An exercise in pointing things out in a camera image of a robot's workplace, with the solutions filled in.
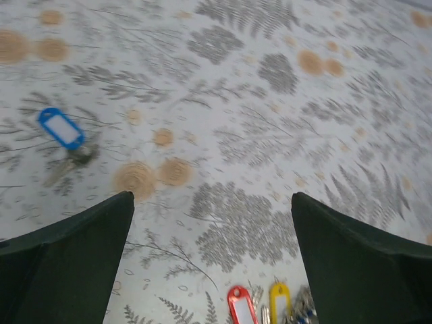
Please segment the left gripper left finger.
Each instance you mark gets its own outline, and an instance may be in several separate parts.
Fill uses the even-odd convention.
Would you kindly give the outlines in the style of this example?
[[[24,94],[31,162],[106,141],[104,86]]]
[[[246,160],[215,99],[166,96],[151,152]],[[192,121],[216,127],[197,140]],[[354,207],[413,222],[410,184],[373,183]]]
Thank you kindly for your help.
[[[102,323],[134,214],[121,192],[1,242],[2,323]]]

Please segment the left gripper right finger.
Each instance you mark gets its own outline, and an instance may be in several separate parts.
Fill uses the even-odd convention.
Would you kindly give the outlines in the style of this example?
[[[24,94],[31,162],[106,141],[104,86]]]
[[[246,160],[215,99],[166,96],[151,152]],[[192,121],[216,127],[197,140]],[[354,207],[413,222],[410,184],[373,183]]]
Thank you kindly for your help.
[[[303,192],[292,219],[320,323],[430,323],[431,247]]]

